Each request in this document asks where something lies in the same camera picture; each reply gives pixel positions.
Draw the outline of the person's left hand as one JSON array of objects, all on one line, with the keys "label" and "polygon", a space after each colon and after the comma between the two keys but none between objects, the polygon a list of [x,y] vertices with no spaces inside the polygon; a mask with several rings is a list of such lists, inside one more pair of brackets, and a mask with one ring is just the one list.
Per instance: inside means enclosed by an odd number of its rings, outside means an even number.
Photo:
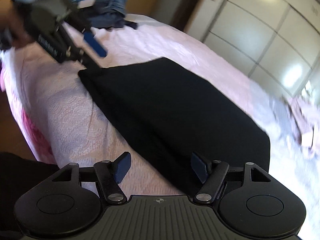
[{"label": "person's left hand", "polygon": [[34,42],[33,38],[25,31],[23,20],[10,0],[1,1],[1,31],[6,28],[14,35],[11,44],[16,49]]}]

